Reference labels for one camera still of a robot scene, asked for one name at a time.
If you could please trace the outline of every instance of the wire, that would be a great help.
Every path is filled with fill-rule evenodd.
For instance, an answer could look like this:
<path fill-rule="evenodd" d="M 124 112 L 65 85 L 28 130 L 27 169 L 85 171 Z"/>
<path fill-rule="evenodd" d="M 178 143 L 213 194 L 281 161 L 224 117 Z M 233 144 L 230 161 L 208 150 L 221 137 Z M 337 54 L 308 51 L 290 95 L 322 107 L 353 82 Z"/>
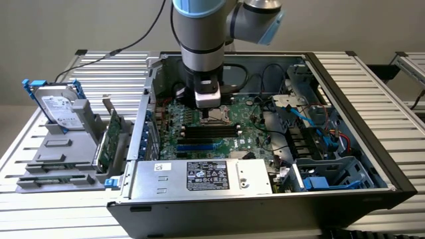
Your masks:
<path fill-rule="evenodd" d="M 244 82 L 240 84 L 240 86 L 238 86 L 234 90 L 232 90 L 229 93 L 226 93 L 226 94 L 233 94 L 233 93 L 240 92 L 240 90 L 241 90 L 241 89 L 244 89 L 244 87 L 246 86 L 248 81 L 249 81 L 249 79 L 250 79 L 250 77 L 249 77 L 249 72 L 248 72 L 246 67 L 245 67 L 245 66 L 242 66 L 242 65 L 240 65 L 240 64 L 234 64 L 234 63 L 224 63 L 224 65 L 225 65 L 225 66 L 233 66 L 233 67 L 237 67 L 237 68 L 242 69 L 242 70 L 244 70 L 244 72 L 245 72 L 245 79 L 244 79 Z"/>
<path fill-rule="evenodd" d="M 158 101 L 158 103 L 162 103 L 162 106 L 161 106 L 161 124 L 165 123 L 165 116 L 164 116 L 164 112 L 165 112 L 165 109 L 166 109 L 166 104 L 169 103 L 169 101 L 172 101 L 173 97 L 168 97 L 166 99 L 164 99 L 162 101 Z"/>
<path fill-rule="evenodd" d="M 420 93 L 420 95 L 417 97 L 417 100 L 414 101 L 414 104 L 410 107 L 410 110 L 413 110 L 416 108 L 416 106 L 418 105 L 418 102 L 420 102 L 421 98 L 424 97 L 424 95 L 425 95 L 425 90 L 421 91 L 421 93 Z"/>
<path fill-rule="evenodd" d="M 281 67 L 281 65 L 278 65 L 277 63 L 272 63 L 272 64 L 268 64 L 268 65 L 265 66 L 265 68 L 262 69 L 261 77 L 260 77 L 260 78 L 261 78 L 261 83 L 260 83 L 260 96 L 261 96 L 262 92 L 265 91 L 264 75 L 265 75 L 266 69 L 268 69 L 270 66 L 277 66 L 277 67 L 280 68 L 280 70 L 281 70 L 282 78 L 284 78 L 284 76 L 285 76 L 285 70 L 284 70 L 284 68 Z"/>
<path fill-rule="evenodd" d="M 330 133 L 330 134 L 336 134 L 334 129 L 329 130 L 329 133 Z M 340 136 L 341 136 L 342 138 L 345 138 L 345 140 L 346 140 L 346 151 L 349 152 L 350 149 L 352 149 L 352 146 L 350 146 L 350 145 L 352 145 L 350 138 L 349 138 L 345 134 L 342 134 L 340 131 L 338 131 L 338 133 L 340 133 Z"/>
<path fill-rule="evenodd" d="M 268 102 L 270 102 L 272 100 L 265 100 L 265 101 L 262 101 L 260 104 L 265 104 L 265 103 L 268 103 Z M 252 110 L 252 113 L 250 113 L 250 116 L 253 115 L 253 112 L 254 112 L 254 110 L 257 109 L 257 107 L 258 107 L 258 105 L 260 104 L 257 104 L 256 106 L 254 106 L 254 108 L 253 108 L 253 110 Z M 278 131 L 273 131 L 273 130 L 266 130 L 266 129 L 261 129 L 256 124 L 254 124 L 254 122 L 252 122 L 252 125 L 256 127 L 256 129 L 257 130 L 260 130 L 261 132 L 265 132 L 265 133 L 278 133 L 278 134 L 281 134 L 284 137 L 285 137 L 285 134 L 282 133 L 282 132 L 278 132 Z"/>
<path fill-rule="evenodd" d="M 101 58 L 98 58 L 96 61 L 92 61 L 92 62 L 89 62 L 89 63 L 85 63 L 85 64 L 79 65 L 79 66 L 75 66 L 75 67 L 71 67 L 68 70 L 65 70 L 65 71 L 63 71 L 61 73 L 59 73 L 59 75 L 56 76 L 55 82 L 57 82 L 59 77 L 60 77 L 63 74 L 68 73 L 69 71 L 72 71 L 72 70 L 75 70 L 75 69 L 77 69 L 77 68 L 80 68 L 80 67 L 88 66 L 88 65 L 91 65 L 91 64 L 95 64 L 96 62 L 100 62 L 100 61 L 104 60 L 104 59 L 110 58 L 112 56 L 114 56 L 116 54 L 118 54 L 121 51 L 126 50 L 128 48 L 133 47 L 138 42 L 141 42 L 142 39 L 145 39 L 146 36 L 149 35 L 149 33 L 150 33 L 150 31 L 152 31 L 154 25 L 157 24 L 157 21 L 158 21 L 158 19 L 160 19 L 160 16 L 161 16 L 161 13 L 162 13 L 162 10 L 164 10 L 165 2 L 166 2 L 166 0 L 162 1 L 162 5 L 161 5 L 161 8 L 160 8 L 160 12 L 158 12 L 158 14 L 157 14 L 157 16 L 156 16 L 156 18 L 154 18 L 154 20 L 153 20 L 153 23 L 152 23 L 152 25 L 150 25 L 148 31 L 145 32 L 145 34 L 144 34 L 132 44 L 129 44 L 128 46 L 125 46 L 125 47 L 122 47 L 122 48 L 118 48 L 118 49 L 110 51 L 106 55 L 104 55 L 104 56 L 102 56 Z"/>
<path fill-rule="evenodd" d="M 173 2 L 172 2 L 172 10 L 170 10 L 170 27 L 172 27 L 172 33 L 173 33 L 173 36 L 174 36 L 174 39 L 176 39 L 176 42 L 177 44 L 180 45 L 180 40 L 178 40 L 178 37 L 177 37 L 177 34 L 176 34 L 176 29 L 174 29 L 174 5 L 173 5 Z"/>
<path fill-rule="evenodd" d="M 266 149 L 266 148 L 264 148 L 264 142 L 265 142 L 265 140 L 264 140 L 262 143 L 261 143 L 261 148 L 262 148 L 265 151 L 268 151 L 268 152 L 274 152 L 274 151 L 277 151 L 277 150 L 280 150 L 280 149 L 282 149 L 282 148 L 289 147 L 289 145 L 285 145 L 285 146 L 281 146 L 281 147 L 277 148 L 277 149 Z"/>

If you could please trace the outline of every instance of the robotic arm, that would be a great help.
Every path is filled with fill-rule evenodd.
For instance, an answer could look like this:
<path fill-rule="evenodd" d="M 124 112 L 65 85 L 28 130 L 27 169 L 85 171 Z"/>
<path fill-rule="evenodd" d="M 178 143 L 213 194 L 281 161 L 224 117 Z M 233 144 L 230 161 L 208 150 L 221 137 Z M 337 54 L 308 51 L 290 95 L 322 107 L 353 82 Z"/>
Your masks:
<path fill-rule="evenodd" d="M 173 0 L 176 34 L 186 72 L 186 87 L 198 108 L 220 106 L 224 46 L 233 39 L 268 45 L 277 32 L 277 0 Z"/>

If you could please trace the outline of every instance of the slotted metal rail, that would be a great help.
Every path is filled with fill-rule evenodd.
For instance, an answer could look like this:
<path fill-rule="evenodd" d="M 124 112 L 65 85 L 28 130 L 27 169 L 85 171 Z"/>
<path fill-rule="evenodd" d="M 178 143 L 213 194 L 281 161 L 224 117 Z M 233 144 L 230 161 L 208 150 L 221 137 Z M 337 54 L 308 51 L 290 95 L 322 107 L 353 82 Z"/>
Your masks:
<path fill-rule="evenodd" d="M 425 89 L 425 52 L 397 52 L 392 61 Z"/>
<path fill-rule="evenodd" d="M 101 57 L 88 52 L 71 65 Z M 424 124 L 400 99 L 381 84 L 357 57 L 345 52 L 316 53 L 329 74 L 373 130 L 394 161 L 410 179 L 418 195 L 392 210 L 378 210 L 361 218 L 349 230 L 381 231 L 425 236 L 425 134 Z M 95 113 L 108 118 L 101 96 L 110 94 L 117 112 L 136 118 L 146 70 L 146 52 L 124 52 L 110 59 L 77 69 L 79 79 Z M 47 135 L 37 110 L 0 160 L 0 238 L 129 238 L 110 216 L 105 203 L 118 191 L 17 194 L 16 181 Z M 222 236 L 217 238 L 286 238 L 313 236 L 318 230 Z"/>

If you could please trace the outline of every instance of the capacitor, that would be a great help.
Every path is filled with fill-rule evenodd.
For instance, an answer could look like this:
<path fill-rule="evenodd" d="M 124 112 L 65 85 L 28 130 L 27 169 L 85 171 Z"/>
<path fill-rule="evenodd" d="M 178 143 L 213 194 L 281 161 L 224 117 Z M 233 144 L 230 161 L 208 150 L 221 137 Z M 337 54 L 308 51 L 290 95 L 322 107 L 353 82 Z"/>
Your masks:
<path fill-rule="evenodd" d="M 245 101 L 245 104 L 246 104 L 248 106 L 252 106 L 252 105 L 253 105 L 253 102 L 252 102 L 252 101 Z"/>

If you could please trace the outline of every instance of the hard drive label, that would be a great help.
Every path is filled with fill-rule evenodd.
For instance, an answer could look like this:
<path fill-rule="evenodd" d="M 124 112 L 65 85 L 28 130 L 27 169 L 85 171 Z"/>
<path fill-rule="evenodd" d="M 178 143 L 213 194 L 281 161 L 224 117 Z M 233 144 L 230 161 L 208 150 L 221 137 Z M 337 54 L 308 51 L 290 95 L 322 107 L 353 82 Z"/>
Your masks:
<path fill-rule="evenodd" d="M 43 96 L 41 100 L 53 117 L 52 120 L 56 121 L 60 126 L 68 129 L 83 128 L 81 120 L 71 109 L 72 103 L 69 99 L 63 96 Z"/>
<path fill-rule="evenodd" d="M 226 162 L 188 162 L 189 191 L 230 189 L 228 183 Z"/>

